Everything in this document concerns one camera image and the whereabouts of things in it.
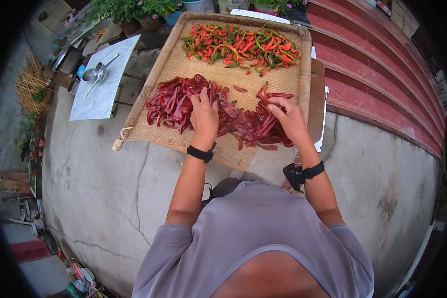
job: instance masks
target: woven bamboo tray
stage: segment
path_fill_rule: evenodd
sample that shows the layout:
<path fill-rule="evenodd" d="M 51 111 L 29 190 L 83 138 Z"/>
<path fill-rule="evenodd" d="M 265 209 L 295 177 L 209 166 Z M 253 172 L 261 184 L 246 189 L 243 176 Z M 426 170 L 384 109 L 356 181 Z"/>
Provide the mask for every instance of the woven bamboo tray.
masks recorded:
<path fill-rule="evenodd" d="M 181 38 L 190 34 L 192 26 L 197 24 L 208 25 L 209 23 L 219 23 L 224 26 L 228 23 L 236 23 L 243 26 L 244 29 L 254 32 L 266 24 L 267 29 L 278 30 L 295 43 L 302 54 L 299 62 L 300 66 L 271 70 L 265 76 L 260 77 L 253 69 L 250 75 L 245 75 L 244 69 L 224 68 L 223 60 L 218 60 L 212 65 L 199 61 L 195 57 L 189 60 L 181 48 L 183 44 Z M 200 74 L 207 80 L 212 80 L 222 85 L 222 87 L 228 87 L 230 89 L 228 100 L 237 100 L 237 108 L 252 111 L 255 110 L 258 103 L 256 93 L 265 81 L 268 81 L 268 92 L 284 92 L 295 95 L 292 100 L 302 109 L 307 122 L 310 72 L 311 37 L 308 29 L 304 27 L 250 17 L 194 11 L 184 12 L 163 46 L 161 54 L 157 58 L 141 93 L 126 119 L 126 126 L 122 129 L 121 136 L 113 145 L 113 150 L 119 151 L 125 141 L 149 141 L 177 151 L 186 152 L 194 132 L 185 130 L 183 134 L 179 134 L 177 129 L 158 128 L 155 124 L 150 126 L 146 121 L 147 109 L 145 102 L 149 97 L 154 96 L 157 84 L 161 81 L 172 80 L 176 76 L 192 78 L 194 75 Z M 245 88 L 248 92 L 237 92 L 233 89 L 233 85 Z M 283 158 L 284 161 L 282 160 L 281 163 L 285 163 L 286 160 L 292 162 L 296 155 L 294 148 L 286 148 L 283 145 L 278 146 L 277 151 L 246 147 L 238 151 L 238 141 L 232 134 L 219 137 L 216 142 L 214 162 L 254 173 L 256 169 L 252 170 L 252 161 L 255 161 L 256 155 L 260 155 L 260 158 L 256 158 L 258 160 L 271 158 L 271 160 L 276 161 L 279 158 Z"/>

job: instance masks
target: red step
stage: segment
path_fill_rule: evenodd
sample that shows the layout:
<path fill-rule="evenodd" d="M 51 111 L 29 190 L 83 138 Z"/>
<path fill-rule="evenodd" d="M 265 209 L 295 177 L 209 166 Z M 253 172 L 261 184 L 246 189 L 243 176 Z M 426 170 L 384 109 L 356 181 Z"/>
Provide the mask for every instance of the red step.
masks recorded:
<path fill-rule="evenodd" d="M 436 158 L 441 158 L 441 147 L 407 117 L 371 95 L 338 80 L 326 78 L 329 87 L 327 110 L 352 117 L 398 135 Z"/>
<path fill-rule="evenodd" d="M 43 259 L 51 255 L 41 239 L 12 243 L 10 244 L 10 250 L 15 255 L 18 264 Z"/>
<path fill-rule="evenodd" d="M 380 55 L 384 62 L 381 61 L 375 55 L 380 54 L 377 49 L 371 48 L 366 51 L 358 44 L 354 44 L 351 41 L 344 39 L 341 36 L 337 36 L 327 30 L 313 27 L 312 31 L 313 41 L 326 46 L 327 49 L 337 49 L 339 53 L 353 58 L 355 61 L 363 63 L 365 66 L 370 67 L 373 73 L 381 74 L 394 84 L 401 92 L 403 92 L 410 100 L 417 106 L 418 110 L 422 111 L 427 117 L 427 121 L 431 122 L 437 127 L 437 134 L 443 135 L 443 124 L 437 116 L 437 112 L 428 108 L 428 100 L 417 96 L 419 92 L 414 91 L 410 86 L 405 84 L 404 80 L 399 75 L 404 75 L 402 71 L 387 57 Z"/>
<path fill-rule="evenodd" d="M 366 50 L 377 49 L 382 54 L 378 55 L 378 58 L 382 59 L 382 56 L 385 56 L 397 64 L 406 78 L 401 73 L 399 76 L 407 84 L 409 84 L 407 78 L 410 79 L 413 85 L 411 88 L 419 92 L 420 98 L 427 100 L 426 105 L 435 112 L 438 116 L 437 121 L 442 123 L 443 129 L 445 128 L 444 113 L 431 84 L 433 78 L 430 77 L 422 58 L 402 32 L 380 11 L 370 11 L 359 3 L 347 0 L 316 0 L 309 5 L 307 15 L 311 26 L 341 36 L 351 33 L 349 34 L 351 38 L 348 38 L 351 41 L 353 36 L 358 36 L 364 43 L 361 44 L 361 40 L 358 40 L 355 44 L 368 45 L 364 47 Z"/>
<path fill-rule="evenodd" d="M 429 134 L 436 143 L 443 143 L 442 135 L 429 118 L 386 77 L 339 51 L 316 43 L 315 48 L 316 57 L 325 64 L 327 78 L 344 82 L 371 95 L 373 100 L 388 104 Z"/>

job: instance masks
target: hand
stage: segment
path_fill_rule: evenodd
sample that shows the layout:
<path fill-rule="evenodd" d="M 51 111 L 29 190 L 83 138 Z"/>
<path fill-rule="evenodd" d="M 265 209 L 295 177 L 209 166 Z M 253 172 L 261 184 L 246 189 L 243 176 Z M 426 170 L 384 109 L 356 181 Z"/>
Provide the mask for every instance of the hand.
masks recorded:
<path fill-rule="evenodd" d="M 192 147 L 209 151 L 212 149 L 219 128 L 219 109 L 215 101 L 210 105 L 207 88 L 204 87 L 200 95 L 192 95 L 193 111 L 191 123 L 195 130 Z"/>
<path fill-rule="evenodd" d="M 280 121 L 286 136 L 296 145 L 306 143 L 309 133 L 306 130 L 303 111 L 301 111 L 300 107 L 283 97 L 270 97 L 268 101 L 273 103 L 268 104 L 268 110 Z M 286 114 L 274 104 L 284 107 Z"/>

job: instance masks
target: blue flower pot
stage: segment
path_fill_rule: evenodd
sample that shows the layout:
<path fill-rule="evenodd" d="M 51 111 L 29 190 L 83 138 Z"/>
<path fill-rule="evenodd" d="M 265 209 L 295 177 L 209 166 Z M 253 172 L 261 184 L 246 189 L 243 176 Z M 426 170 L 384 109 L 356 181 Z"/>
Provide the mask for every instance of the blue flower pot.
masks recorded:
<path fill-rule="evenodd" d="M 175 23 L 177 23 L 177 20 L 179 19 L 181 14 L 182 14 L 182 10 L 179 10 L 174 13 L 169 13 L 167 15 L 167 17 L 163 16 L 163 18 L 169 25 L 175 25 Z"/>

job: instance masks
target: person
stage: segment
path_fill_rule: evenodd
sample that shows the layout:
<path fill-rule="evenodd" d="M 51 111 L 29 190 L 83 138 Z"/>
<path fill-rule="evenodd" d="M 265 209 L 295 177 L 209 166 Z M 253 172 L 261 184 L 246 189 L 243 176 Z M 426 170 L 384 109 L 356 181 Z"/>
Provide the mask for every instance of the person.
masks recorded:
<path fill-rule="evenodd" d="M 217 135 L 217 103 L 210 105 L 206 88 L 191 101 L 191 146 L 207 152 Z M 297 146 L 302 168 L 318 165 L 301 109 L 282 97 L 269 102 L 268 109 Z M 187 155 L 165 224 L 138 271 L 132 297 L 373 295 L 371 262 L 343 221 L 325 171 L 306 180 L 306 198 L 261 182 L 227 178 L 201 209 L 205 168 L 203 160 Z M 226 194 L 219 195 L 218 189 Z"/>

